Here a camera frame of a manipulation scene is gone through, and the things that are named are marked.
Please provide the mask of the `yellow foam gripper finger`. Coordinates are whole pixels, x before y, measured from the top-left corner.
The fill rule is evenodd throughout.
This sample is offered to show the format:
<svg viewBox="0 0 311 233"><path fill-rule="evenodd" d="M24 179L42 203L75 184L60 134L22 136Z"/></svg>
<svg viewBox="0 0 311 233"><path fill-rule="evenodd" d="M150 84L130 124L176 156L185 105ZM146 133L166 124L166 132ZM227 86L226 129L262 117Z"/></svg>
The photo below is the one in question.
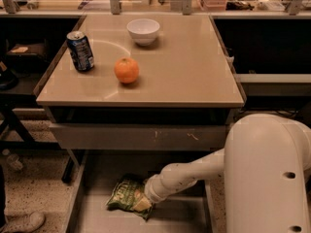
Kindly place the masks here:
<svg viewBox="0 0 311 233"><path fill-rule="evenodd" d="M147 197L142 196L134 203L133 210L136 212L142 212L148 210L152 205L152 202Z"/></svg>

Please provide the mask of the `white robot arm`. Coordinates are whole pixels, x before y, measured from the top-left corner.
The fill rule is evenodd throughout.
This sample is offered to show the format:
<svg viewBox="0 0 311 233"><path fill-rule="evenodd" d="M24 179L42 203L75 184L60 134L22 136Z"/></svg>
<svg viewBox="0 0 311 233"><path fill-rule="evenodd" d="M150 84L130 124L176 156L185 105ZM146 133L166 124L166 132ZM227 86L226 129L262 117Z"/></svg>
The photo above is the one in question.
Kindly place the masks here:
<svg viewBox="0 0 311 233"><path fill-rule="evenodd" d="M151 176L152 204L201 180L225 178L226 233L310 233L304 172L311 167L311 128L285 117L253 114L230 128L225 146Z"/></svg>

